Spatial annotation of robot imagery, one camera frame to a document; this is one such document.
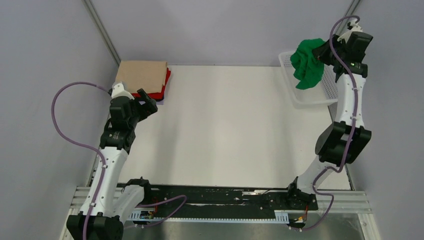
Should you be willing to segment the green t shirt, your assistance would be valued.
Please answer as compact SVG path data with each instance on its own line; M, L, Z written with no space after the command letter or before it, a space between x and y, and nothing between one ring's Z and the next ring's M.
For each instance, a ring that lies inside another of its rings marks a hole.
M294 68L293 76L299 80L295 86L299 90L314 88L322 79L325 66L314 57L313 50L323 45L321 38L302 40L290 61Z

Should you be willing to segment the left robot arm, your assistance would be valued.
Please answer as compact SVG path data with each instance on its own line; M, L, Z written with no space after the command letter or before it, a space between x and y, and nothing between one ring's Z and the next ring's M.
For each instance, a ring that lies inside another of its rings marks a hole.
M138 97L112 90L109 113L100 137L99 162L89 193L78 214L70 215L66 228L75 240L120 240L124 224L139 204L149 206L153 193L146 179L130 179L118 199L119 176L136 138L137 124L157 112L156 101L142 88Z

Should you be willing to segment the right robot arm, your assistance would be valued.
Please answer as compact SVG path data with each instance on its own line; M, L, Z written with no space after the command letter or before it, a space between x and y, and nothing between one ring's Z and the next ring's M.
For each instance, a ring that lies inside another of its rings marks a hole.
M308 50L313 63L332 66L338 101L334 121L318 137L316 157L307 170L288 186L285 204L293 210L314 210L318 186L331 173L340 173L353 163L372 137L362 117L362 94L368 66L362 61L373 36L360 30L331 35Z

